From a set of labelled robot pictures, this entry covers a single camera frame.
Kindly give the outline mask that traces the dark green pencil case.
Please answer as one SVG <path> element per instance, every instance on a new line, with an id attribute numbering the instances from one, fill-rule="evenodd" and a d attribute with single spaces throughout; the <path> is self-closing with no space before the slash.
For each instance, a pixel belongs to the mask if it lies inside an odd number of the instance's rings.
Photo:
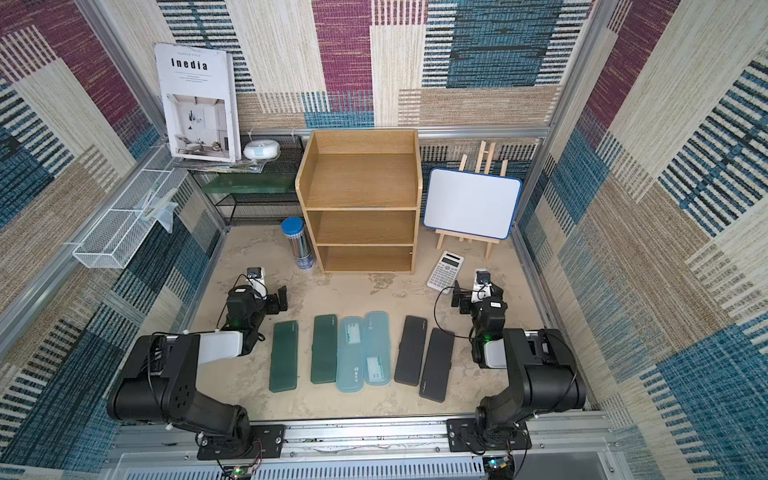
<path id="1" fill-rule="evenodd" d="M 297 387 L 298 334 L 297 321 L 274 325 L 269 376 L 269 390 L 272 393 L 290 391 Z"/>
<path id="2" fill-rule="evenodd" d="M 310 380 L 313 384 L 336 381 L 338 318 L 334 314 L 314 318 Z"/>

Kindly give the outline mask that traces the black pencil case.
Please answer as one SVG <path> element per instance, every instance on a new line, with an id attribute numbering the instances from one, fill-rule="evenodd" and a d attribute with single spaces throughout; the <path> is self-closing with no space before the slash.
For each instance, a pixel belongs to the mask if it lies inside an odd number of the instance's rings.
<path id="1" fill-rule="evenodd" d="M 420 397 L 438 403 L 445 401 L 453 348 L 454 336 L 450 332 L 432 329 L 419 385 Z"/>
<path id="2" fill-rule="evenodd" d="M 408 315 L 405 318 L 393 379 L 396 383 L 417 386 L 420 382 L 427 320 Z"/>

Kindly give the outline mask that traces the light blue pencil case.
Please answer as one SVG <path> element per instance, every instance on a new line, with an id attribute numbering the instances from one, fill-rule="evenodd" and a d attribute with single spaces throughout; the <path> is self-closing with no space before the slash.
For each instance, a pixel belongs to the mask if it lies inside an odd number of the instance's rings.
<path id="1" fill-rule="evenodd" d="M 383 311 L 369 312 L 363 322 L 365 381 L 371 386 L 387 385 L 391 378 L 389 316 Z"/>
<path id="2" fill-rule="evenodd" d="M 342 393 L 355 393 L 364 384 L 363 319 L 346 317 L 339 322 L 337 340 L 336 387 Z"/>

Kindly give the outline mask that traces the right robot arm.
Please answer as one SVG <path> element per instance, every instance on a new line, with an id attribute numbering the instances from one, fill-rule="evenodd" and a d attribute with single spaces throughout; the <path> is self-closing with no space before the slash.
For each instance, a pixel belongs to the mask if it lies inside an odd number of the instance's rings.
<path id="1" fill-rule="evenodd" d="M 586 387 L 559 330 L 507 328 L 508 305 L 503 291 L 492 283 L 474 291 L 458 284 L 447 290 L 451 305 L 471 316 L 467 340 L 473 361 L 491 369 L 491 357 L 497 355 L 507 378 L 500 393 L 481 400 L 472 421 L 447 422 L 451 451 L 480 456 L 494 450 L 527 450 L 529 419 L 584 406 Z"/>

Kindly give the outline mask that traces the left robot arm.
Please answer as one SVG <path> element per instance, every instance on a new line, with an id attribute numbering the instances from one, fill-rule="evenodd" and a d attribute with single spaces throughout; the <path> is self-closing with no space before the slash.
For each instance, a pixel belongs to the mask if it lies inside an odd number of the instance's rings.
<path id="1" fill-rule="evenodd" d="M 282 453 L 283 425 L 253 427 L 247 409 L 197 389 L 198 367 L 249 355 L 268 315 L 288 309 L 287 288 L 261 296 L 250 285 L 228 292 L 225 325 L 215 331 L 139 337 L 107 402 L 120 421 L 162 422 L 195 434 L 201 461 L 263 460 Z"/>

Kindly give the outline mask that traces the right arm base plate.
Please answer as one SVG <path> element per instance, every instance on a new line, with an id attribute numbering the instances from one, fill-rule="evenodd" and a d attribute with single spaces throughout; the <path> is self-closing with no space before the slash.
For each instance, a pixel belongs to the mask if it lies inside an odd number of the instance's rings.
<path id="1" fill-rule="evenodd" d="M 449 418 L 445 421 L 451 452 L 483 455 L 489 451 L 523 451 L 532 446 L 524 422 L 500 428 L 481 428 L 475 419 Z"/>

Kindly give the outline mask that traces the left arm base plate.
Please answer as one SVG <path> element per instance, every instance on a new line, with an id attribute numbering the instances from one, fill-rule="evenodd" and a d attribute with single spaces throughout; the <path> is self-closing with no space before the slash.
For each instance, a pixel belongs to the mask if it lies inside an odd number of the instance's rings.
<path id="1" fill-rule="evenodd" d="M 284 424 L 251 425 L 242 438 L 203 435 L 197 459 L 201 461 L 230 459 L 279 458 L 283 448 Z"/>

